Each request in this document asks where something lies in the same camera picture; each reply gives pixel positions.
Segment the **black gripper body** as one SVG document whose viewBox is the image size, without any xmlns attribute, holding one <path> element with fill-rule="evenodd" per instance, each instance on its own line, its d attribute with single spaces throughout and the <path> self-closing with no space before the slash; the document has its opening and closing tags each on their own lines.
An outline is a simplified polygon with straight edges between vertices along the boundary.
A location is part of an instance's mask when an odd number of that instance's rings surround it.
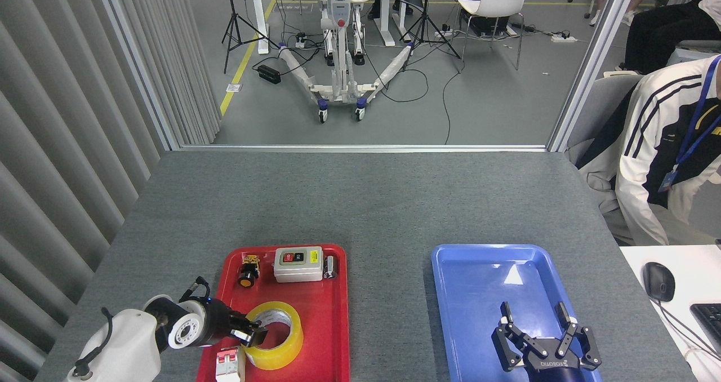
<svg viewBox="0 0 721 382">
<path fill-rule="evenodd" d="M 536 341 L 524 349 L 530 381 L 584 381 L 580 359 L 561 341 Z"/>
<path fill-rule="evenodd" d="M 203 331 L 203 346 L 212 346 L 225 337 L 234 337 L 230 329 L 230 313 L 232 310 L 221 300 L 204 300 L 205 328 Z"/>
</svg>

